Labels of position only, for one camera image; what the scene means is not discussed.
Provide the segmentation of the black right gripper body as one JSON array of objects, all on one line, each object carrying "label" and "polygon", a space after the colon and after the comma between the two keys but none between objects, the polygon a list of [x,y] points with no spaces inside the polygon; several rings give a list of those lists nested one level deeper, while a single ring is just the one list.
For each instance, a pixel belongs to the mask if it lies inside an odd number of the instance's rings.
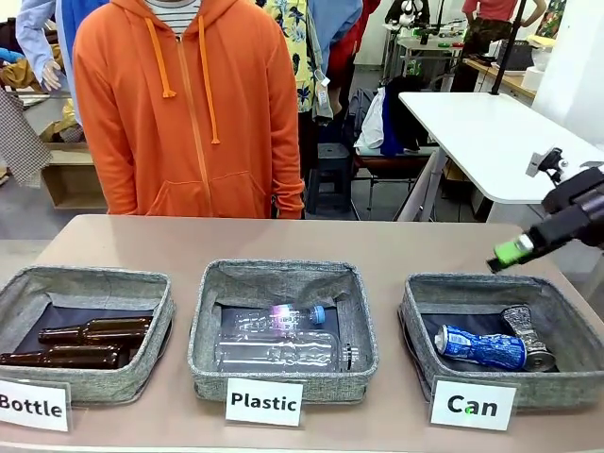
[{"label": "black right gripper body", "polygon": [[580,207],[568,207],[531,226],[527,235],[533,245],[529,254],[532,258],[540,258],[574,240],[602,249],[603,217],[594,221]]}]

